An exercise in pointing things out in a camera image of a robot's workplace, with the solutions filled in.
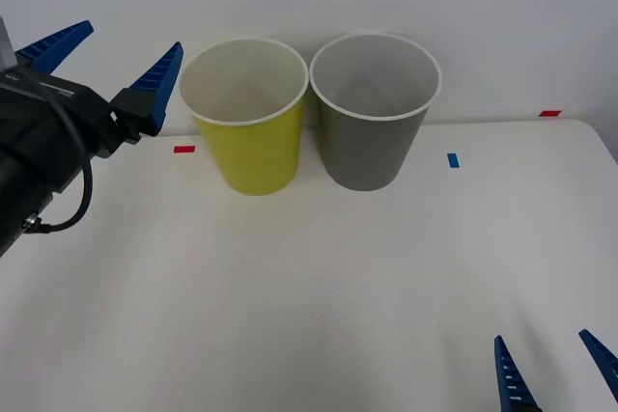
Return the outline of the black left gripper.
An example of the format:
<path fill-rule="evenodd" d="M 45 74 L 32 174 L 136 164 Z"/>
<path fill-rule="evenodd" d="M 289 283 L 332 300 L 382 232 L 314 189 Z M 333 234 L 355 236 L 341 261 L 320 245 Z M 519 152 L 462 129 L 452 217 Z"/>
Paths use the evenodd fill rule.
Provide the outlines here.
<path fill-rule="evenodd" d="M 41 89 L 67 112 L 89 155 L 107 158 L 124 141 L 136 144 L 142 135 L 158 135 L 183 61 L 183 46 L 176 41 L 109 104 L 89 87 L 49 75 L 93 32 L 84 20 L 34 41 L 16 51 L 14 69 L 1 73 L 1 150 L 16 155 L 55 193 L 75 179 L 81 163 Z"/>

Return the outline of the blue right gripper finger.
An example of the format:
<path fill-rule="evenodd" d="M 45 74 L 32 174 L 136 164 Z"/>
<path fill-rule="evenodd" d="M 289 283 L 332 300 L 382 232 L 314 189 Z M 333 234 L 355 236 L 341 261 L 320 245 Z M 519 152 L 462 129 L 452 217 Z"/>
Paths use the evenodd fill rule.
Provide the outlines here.
<path fill-rule="evenodd" d="M 524 382 L 501 336 L 494 339 L 494 360 L 500 410 L 540 412 L 541 408 Z"/>
<path fill-rule="evenodd" d="M 578 334 L 601 372 L 611 394 L 618 401 L 617 357 L 587 329 L 581 330 Z"/>

